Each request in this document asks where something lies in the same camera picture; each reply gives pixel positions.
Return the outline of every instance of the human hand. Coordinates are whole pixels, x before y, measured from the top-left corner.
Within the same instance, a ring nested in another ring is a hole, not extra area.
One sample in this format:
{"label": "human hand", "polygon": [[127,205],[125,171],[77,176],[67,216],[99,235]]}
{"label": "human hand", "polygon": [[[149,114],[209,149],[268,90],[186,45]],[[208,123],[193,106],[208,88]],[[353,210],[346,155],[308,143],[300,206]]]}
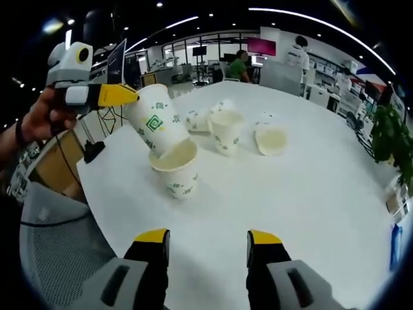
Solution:
{"label": "human hand", "polygon": [[75,127],[77,114],[64,106],[63,102],[58,101],[53,88],[46,87],[40,94],[29,113],[23,118],[21,132],[26,142],[50,139],[52,137],[50,121],[61,122],[65,124],[66,129]]}

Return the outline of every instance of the office chair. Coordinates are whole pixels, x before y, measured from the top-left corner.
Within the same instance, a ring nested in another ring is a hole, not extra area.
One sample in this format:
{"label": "office chair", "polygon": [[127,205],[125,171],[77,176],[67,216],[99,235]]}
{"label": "office chair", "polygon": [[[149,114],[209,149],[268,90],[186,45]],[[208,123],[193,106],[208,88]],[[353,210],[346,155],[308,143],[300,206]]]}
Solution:
{"label": "office chair", "polygon": [[230,77],[226,77],[227,74],[227,63],[225,61],[220,61],[219,62],[219,67],[221,68],[222,71],[222,80],[223,81],[234,81],[234,82],[240,82],[239,79],[232,79]]}
{"label": "office chair", "polygon": [[[84,203],[30,183],[21,220],[56,223],[90,212]],[[93,216],[57,227],[20,227],[20,258],[28,283],[48,307],[66,307],[82,284],[115,257]]]}
{"label": "office chair", "polygon": [[348,90],[346,90],[341,95],[341,99],[338,103],[336,114],[340,115],[342,118],[347,117],[347,113],[351,112],[356,115],[357,109],[361,104],[361,100]]}
{"label": "office chair", "polygon": [[301,68],[268,59],[261,69],[259,84],[300,96],[301,75]]}

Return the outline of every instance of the ceiling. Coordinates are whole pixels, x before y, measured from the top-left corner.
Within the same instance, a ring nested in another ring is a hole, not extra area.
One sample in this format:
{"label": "ceiling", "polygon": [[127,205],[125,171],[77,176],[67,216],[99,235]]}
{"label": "ceiling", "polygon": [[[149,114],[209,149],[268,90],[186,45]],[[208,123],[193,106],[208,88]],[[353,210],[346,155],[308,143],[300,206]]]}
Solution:
{"label": "ceiling", "polygon": [[[65,1],[61,3],[40,3],[30,1],[23,5],[17,1],[11,4],[7,21],[2,21],[6,34],[7,61],[3,63],[3,85],[7,87],[7,113],[0,115],[2,124],[10,123],[24,113],[38,96],[38,90],[45,85],[47,58],[58,43],[65,40],[65,32],[73,29],[72,41],[85,41],[95,49],[120,42],[128,38],[128,46],[147,37],[139,45],[147,48],[158,42],[165,44],[176,39],[199,33],[214,32],[233,28],[259,30],[260,26],[275,23],[282,30],[304,34],[324,41],[354,57],[363,55],[363,63],[373,69],[384,81],[401,82],[405,88],[412,85],[409,66],[409,48],[404,46],[401,35],[407,31],[407,2],[394,0],[381,7],[378,1],[285,1],[285,0],[245,0],[242,1],[178,1],[160,0],[161,8],[154,0],[135,1]],[[378,44],[375,51],[396,70],[394,77],[390,71],[367,52],[361,45],[347,36],[300,17],[273,12],[252,12],[248,7],[277,8],[299,12],[331,23],[359,38],[368,46]],[[199,16],[198,19],[183,23],[171,29],[166,26]],[[51,19],[63,22],[63,27],[53,34],[44,34],[42,27]],[[69,19],[75,23],[67,25]],[[11,78],[25,84],[20,88]]]}

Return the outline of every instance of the wrist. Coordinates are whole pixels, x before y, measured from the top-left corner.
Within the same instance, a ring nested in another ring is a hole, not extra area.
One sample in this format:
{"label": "wrist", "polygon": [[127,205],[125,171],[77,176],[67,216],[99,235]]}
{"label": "wrist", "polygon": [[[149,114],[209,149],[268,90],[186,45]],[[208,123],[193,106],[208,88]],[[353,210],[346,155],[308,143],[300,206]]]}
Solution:
{"label": "wrist", "polygon": [[29,144],[34,141],[34,130],[28,114],[23,117],[23,121],[21,122],[21,134],[25,143]]}

